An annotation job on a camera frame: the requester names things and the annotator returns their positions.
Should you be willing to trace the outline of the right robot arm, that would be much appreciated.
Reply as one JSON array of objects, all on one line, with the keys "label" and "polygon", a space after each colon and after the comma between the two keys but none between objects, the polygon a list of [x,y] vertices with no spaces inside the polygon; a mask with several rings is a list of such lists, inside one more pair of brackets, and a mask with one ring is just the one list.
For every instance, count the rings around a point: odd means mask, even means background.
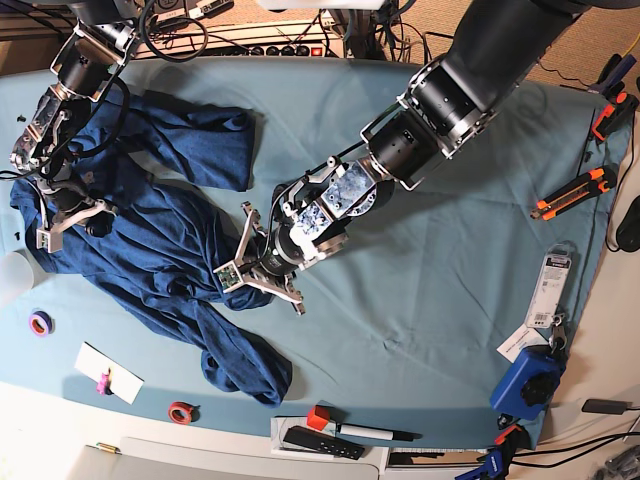
[{"label": "right robot arm", "polygon": [[37,234],[49,243],[74,225],[116,208],[91,196],[73,170],[71,141],[106,99],[140,43],[140,28],[151,1],[56,1],[76,18],[71,36],[50,70],[56,82],[38,101],[36,112],[9,156],[3,181],[27,179],[40,201]]}]

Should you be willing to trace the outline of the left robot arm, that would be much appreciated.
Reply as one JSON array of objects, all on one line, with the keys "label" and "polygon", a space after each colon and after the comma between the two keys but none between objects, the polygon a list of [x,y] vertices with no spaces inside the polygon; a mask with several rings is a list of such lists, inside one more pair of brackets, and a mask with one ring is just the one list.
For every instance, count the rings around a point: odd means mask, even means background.
[{"label": "left robot arm", "polygon": [[302,312],[296,273],[341,250],[347,225],[385,204],[396,186],[414,190],[429,161],[452,157],[479,135],[588,7],[585,1],[470,3],[449,49],[427,62],[361,130],[362,157],[344,151],[277,186],[267,217],[244,205],[236,254],[216,270],[223,291],[250,287]]}]

